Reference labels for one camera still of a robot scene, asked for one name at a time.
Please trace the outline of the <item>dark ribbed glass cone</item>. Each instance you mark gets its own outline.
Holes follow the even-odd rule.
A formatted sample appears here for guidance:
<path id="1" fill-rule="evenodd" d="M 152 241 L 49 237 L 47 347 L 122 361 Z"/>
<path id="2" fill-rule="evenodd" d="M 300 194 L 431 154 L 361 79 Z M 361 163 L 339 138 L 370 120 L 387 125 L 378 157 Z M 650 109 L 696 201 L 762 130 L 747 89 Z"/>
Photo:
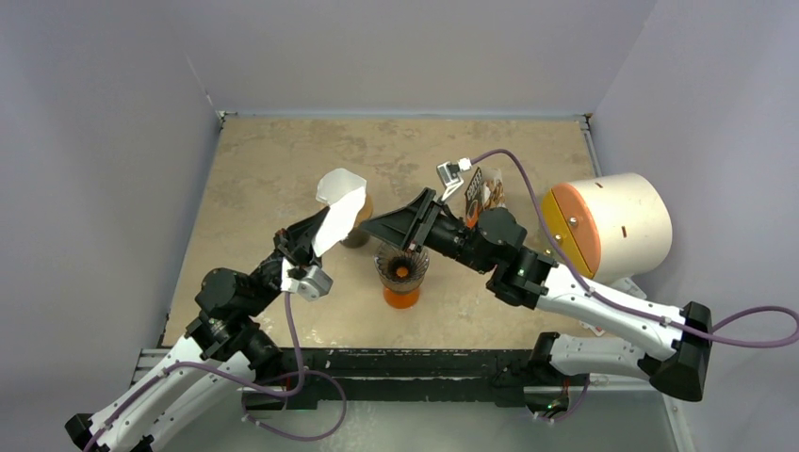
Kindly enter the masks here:
<path id="1" fill-rule="evenodd" d="M 383 243 L 375 252 L 374 263 L 385 288 L 397 294 L 406 294 L 423 283 L 430 257 L 426 248 L 400 250 Z"/>

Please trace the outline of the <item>white paper coffee filter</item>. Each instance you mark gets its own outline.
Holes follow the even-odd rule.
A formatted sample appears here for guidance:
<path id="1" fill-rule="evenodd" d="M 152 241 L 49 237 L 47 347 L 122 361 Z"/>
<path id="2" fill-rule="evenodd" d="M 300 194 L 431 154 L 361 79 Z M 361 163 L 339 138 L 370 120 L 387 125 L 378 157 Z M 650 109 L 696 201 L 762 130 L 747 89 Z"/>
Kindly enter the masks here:
<path id="1" fill-rule="evenodd" d="M 333 169 L 318 181 L 316 200 L 331 205 L 350 192 L 366 186 L 367 180 L 360 175 L 344 168 Z"/>

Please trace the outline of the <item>amber glass carafe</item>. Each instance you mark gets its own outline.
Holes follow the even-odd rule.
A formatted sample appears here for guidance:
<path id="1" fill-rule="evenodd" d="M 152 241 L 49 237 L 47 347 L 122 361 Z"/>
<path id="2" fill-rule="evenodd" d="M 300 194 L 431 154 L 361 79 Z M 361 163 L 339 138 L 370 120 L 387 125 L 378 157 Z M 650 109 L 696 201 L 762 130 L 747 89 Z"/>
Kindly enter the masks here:
<path id="1" fill-rule="evenodd" d="M 420 296 L 420 289 L 416 288 L 408 292 L 395 292 L 385 287 L 383 289 L 383 299 L 392 308 L 404 310 L 415 306 Z"/>

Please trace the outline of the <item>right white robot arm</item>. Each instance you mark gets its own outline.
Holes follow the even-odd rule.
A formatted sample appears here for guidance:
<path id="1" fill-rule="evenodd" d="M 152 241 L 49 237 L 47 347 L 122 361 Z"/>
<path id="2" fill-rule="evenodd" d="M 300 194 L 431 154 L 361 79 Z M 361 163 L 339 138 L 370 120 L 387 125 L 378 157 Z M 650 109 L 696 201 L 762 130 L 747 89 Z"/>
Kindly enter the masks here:
<path id="1" fill-rule="evenodd" d="M 601 352 L 615 351 L 618 362 L 631 355 L 628 375 L 668 396 L 702 400 L 711 352 L 707 306 L 659 304 L 584 280 L 525 246 L 527 231 L 507 209 L 489 209 L 468 227 L 434 196 L 426 188 L 410 204 L 365 220 L 360 228 L 397 249 L 426 248 L 489 274 L 487 290 L 508 305 L 598 326 L 616 337 Z"/>

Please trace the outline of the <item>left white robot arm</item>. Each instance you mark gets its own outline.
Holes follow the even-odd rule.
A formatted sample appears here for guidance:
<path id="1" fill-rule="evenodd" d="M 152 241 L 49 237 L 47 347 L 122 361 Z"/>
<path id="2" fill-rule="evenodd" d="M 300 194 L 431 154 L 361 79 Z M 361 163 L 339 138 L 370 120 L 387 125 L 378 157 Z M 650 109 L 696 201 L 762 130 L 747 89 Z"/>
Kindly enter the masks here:
<path id="1" fill-rule="evenodd" d="M 285 401 L 297 394 L 308 373 L 300 345 L 293 345 L 297 370 L 285 371 L 283 351 L 253 319 L 279 297 L 313 300 L 329 292 L 332 281 L 321 269 L 329 245 L 318 237 L 329 215 L 323 208 L 279 230 L 273 252 L 250 273 L 210 270 L 195 298 L 200 312 L 184 336 L 106 408 L 70 418 L 65 429 L 72 442 L 82 451 L 161 451 L 242 387 L 286 380 L 267 395 Z"/>

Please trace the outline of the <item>orange filter paper box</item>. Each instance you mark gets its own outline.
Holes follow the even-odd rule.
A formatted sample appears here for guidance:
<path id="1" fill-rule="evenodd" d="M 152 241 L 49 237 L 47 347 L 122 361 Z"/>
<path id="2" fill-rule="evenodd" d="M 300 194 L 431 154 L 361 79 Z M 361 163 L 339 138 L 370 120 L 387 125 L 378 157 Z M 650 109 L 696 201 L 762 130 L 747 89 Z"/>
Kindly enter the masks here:
<path id="1" fill-rule="evenodd" d="M 505 207 L 500 169 L 475 167 L 465 190 L 465 225 L 474 228 L 485 210 Z"/>

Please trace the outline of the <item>white cylinder drum orange lid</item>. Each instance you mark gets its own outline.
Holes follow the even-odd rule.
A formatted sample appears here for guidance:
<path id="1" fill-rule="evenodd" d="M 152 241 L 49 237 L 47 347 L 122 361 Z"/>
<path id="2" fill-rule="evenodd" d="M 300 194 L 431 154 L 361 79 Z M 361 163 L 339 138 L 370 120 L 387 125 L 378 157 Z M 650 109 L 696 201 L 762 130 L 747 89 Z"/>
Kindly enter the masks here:
<path id="1" fill-rule="evenodd" d="M 637 173 L 557 184 L 543 197 L 542 211 L 574 267 L 598 283 L 649 272 L 672 248 L 667 207 Z"/>

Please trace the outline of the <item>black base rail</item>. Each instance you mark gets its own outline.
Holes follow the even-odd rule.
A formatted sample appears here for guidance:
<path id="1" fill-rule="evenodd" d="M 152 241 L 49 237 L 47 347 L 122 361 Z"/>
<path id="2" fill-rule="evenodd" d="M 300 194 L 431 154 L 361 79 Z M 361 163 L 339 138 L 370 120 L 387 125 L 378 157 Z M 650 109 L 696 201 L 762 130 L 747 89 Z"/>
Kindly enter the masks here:
<path id="1" fill-rule="evenodd" d="M 322 401 L 483 402 L 500 408 L 562 412 L 566 391 L 586 375 L 567 376 L 534 349 L 306 348 L 298 395 L 282 402 L 249 394 L 256 410 L 314 410 Z"/>

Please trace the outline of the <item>aluminium frame rail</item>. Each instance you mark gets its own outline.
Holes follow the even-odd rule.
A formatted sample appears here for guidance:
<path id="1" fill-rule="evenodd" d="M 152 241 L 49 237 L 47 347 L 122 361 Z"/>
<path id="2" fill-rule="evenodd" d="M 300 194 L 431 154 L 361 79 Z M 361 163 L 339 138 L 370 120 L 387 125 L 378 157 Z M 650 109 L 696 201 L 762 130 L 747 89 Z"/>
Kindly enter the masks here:
<path id="1" fill-rule="evenodd" d="M 328 400 L 371 402 L 492 403 L 525 408 L 554 424 L 573 412 L 590 385 L 611 379 L 640 380 L 663 396 L 701 391 L 683 380 L 677 363 L 658 364 L 619 338 L 543 333 L 532 349 L 307 348 L 301 391 L 283 401 L 220 376 L 205 377 L 165 412 L 135 443 L 159 451 L 185 425 L 239 392 L 251 410 L 314 410 Z"/>

